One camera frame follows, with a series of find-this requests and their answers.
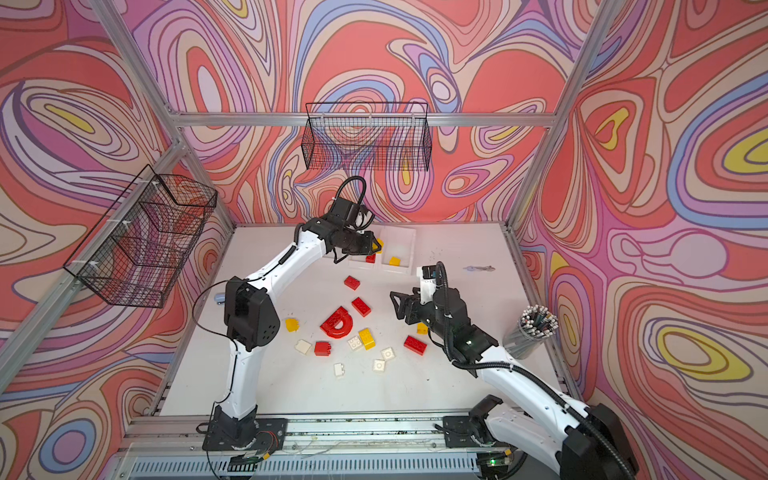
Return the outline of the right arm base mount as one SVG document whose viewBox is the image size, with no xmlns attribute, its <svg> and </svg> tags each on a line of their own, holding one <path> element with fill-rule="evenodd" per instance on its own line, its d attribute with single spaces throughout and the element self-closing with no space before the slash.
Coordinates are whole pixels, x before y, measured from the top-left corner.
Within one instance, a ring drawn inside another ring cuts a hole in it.
<svg viewBox="0 0 768 480">
<path fill-rule="evenodd" d="M 524 466 L 528 455 L 517 447 L 496 440 L 478 417 L 444 416 L 434 423 L 451 449 L 478 447 L 479 479 L 512 479 Z"/>
</svg>

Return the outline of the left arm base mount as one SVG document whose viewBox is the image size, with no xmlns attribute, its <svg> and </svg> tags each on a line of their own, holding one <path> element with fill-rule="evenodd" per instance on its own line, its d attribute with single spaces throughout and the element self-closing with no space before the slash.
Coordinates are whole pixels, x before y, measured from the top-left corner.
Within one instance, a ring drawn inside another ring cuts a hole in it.
<svg viewBox="0 0 768 480">
<path fill-rule="evenodd" d="M 215 479 L 255 474 L 270 456 L 283 448 L 286 418 L 256 418 L 236 425 L 210 420 L 196 426 L 204 436 L 202 450 Z"/>
</svg>

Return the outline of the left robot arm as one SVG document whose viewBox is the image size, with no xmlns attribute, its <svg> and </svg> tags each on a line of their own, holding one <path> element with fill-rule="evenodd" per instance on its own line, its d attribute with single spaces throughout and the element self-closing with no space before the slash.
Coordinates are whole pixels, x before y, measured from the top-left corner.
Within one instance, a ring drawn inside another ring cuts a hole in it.
<svg viewBox="0 0 768 480">
<path fill-rule="evenodd" d="M 349 256 L 367 257 L 382 246 L 369 226 L 375 215 L 363 204 L 366 180 L 351 176 L 336 191 L 329 210 L 298 225 L 292 242 L 264 267 L 225 284 L 224 323 L 231 342 L 225 398 L 212 407 L 206 450 L 244 450 L 255 443 L 256 387 L 266 346 L 276 337 L 277 301 L 287 287 L 328 253 L 336 264 Z"/>
</svg>

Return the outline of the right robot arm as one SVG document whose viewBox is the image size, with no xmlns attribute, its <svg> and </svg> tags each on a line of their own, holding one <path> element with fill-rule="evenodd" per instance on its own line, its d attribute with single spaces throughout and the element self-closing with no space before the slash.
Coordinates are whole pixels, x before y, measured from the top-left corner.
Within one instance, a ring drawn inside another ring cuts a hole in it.
<svg viewBox="0 0 768 480">
<path fill-rule="evenodd" d="M 556 390 L 526 369 L 493 336 L 473 324 L 442 262 L 422 267 L 419 286 L 390 292 L 395 316 L 423 324 L 440 339 L 449 364 L 498 390 L 467 416 L 481 446 L 507 444 L 561 479 L 633 479 L 639 465 L 618 416 Z"/>
</svg>

